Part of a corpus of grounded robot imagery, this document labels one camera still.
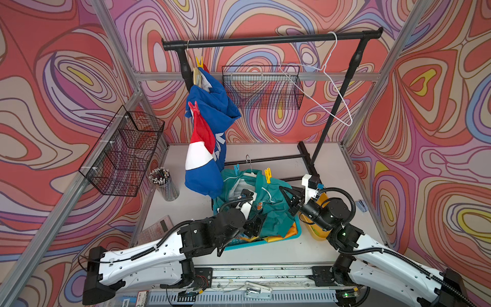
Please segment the teal green jacket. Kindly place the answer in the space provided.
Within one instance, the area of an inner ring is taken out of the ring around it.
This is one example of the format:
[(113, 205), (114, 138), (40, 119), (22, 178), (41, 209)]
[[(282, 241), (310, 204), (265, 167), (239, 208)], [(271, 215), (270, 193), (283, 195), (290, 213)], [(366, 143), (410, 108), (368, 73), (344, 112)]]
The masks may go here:
[(251, 170), (244, 170), (237, 175), (234, 170), (230, 169), (221, 172), (224, 185), (222, 193), (213, 199), (213, 212), (217, 214), (224, 203), (238, 198), (243, 189), (249, 189), (257, 193), (249, 218), (257, 214), (258, 207), (261, 207), (262, 214), (267, 216), (260, 237), (284, 237), (292, 227), (295, 218), (289, 213), (288, 204), (279, 187), (291, 188), (291, 185), (275, 178), (271, 179), (271, 184), (267, 184), (262, 171), (253, 171), (254, 174), (251, 173)]

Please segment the metal hanger of teal jacket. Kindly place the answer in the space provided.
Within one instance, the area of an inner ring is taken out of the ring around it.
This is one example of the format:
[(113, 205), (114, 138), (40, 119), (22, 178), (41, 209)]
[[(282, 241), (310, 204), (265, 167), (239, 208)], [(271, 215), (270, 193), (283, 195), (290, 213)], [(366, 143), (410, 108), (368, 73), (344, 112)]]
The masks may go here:
[(252, 168), (252, 159), (250, 158), (249, 155), (245, 157), (246, 164), (249, 166), (251, 173), (254, 174), (253, 168)]

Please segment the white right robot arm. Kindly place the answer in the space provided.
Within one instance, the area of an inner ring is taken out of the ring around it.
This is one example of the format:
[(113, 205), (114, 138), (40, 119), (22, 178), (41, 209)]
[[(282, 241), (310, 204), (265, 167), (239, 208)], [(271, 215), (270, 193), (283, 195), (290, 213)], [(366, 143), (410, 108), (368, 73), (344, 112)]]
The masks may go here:
[(462, 277), (452, 269), (424, 266), (351, 224), (356, 204), (340, 188), (281, 188), (292, 214), (302, 214), (322, 230), (338, 252), (331, 278), (375, 289), (408, 306), (474, 306)]

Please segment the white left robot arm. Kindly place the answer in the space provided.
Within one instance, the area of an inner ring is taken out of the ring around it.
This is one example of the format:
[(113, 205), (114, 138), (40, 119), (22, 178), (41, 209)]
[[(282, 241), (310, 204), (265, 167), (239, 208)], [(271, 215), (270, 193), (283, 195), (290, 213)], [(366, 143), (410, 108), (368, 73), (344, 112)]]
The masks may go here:
[(263, 218), (247, 220), (240, 209), (228, 209), (202, 220), (174, 226), (161, 239), (119, 251), (102, 246), (90, 249), (83, 289), (83, 305), (115, 297), (121, 289), (158, 283), (184, 288), (194, 282), (193, 258), (215, 251), (221, 255), (238, 235), (255, 236)]

